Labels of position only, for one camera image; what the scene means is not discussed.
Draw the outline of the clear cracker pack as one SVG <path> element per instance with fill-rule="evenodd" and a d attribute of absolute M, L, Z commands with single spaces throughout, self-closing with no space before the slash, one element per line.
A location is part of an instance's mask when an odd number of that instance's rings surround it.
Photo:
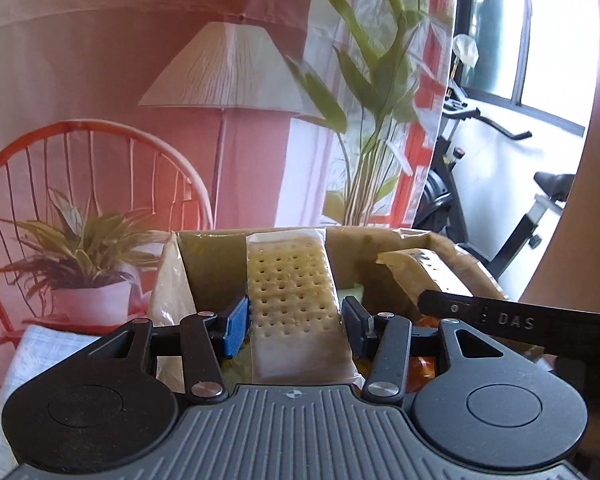
<path fill-rule="evenodd" d="M 360 386 L 323 229 L 246 237 L 252 378 L 257 384 Z"/>

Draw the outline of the printed room backdrop cloth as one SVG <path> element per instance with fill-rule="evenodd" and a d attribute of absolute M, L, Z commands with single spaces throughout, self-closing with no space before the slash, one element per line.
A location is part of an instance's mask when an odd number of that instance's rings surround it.
<path fill-rule="evenodd" d="M 154 270 L 50 285 L 10 265 L 53 192 L 145 230 L 407 228 L 455 0 L 0 0 L 0 386 L 23 332 L 144 314 Z"/>

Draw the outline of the brown cardboard box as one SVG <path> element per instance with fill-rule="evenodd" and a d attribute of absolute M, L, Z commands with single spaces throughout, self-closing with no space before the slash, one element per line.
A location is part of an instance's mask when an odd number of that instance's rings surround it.
<path fill-rule="evenodd" d="M 502 299 L 488 270 L 465 249 L 425 231 L 386 228 L 188 231 L 164 246 L 148 315 L 176 325 L 201 311 L 250 302 L 248 344 L 230 359 L 231 385 L 364 382 L 349 348 L 342 295 L 367 310 L 389 311 L 417 325 L 425 290 Z"/>

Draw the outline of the orange chip bag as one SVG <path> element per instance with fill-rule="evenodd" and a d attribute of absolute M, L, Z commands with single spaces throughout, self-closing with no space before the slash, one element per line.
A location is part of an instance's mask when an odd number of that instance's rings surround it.
<path fill-rule="evenodd" d="M 437 328 L 438 325 L 439 320 L 429 315 L 422 316 L 415 322 L 415 326 L 420 328 Z M 370 367 L 372 366 L 372 361 L 355 356 L 354 362 L 358 371 L 364 377 L 367 377 L 370 372 Z M 424 356 L 422 353 L 419 356 L 411 356 L 408 359 L 406 392 L 413 393 L 419 391 L 435 377 L 436 358 L 434 356 Z"/>

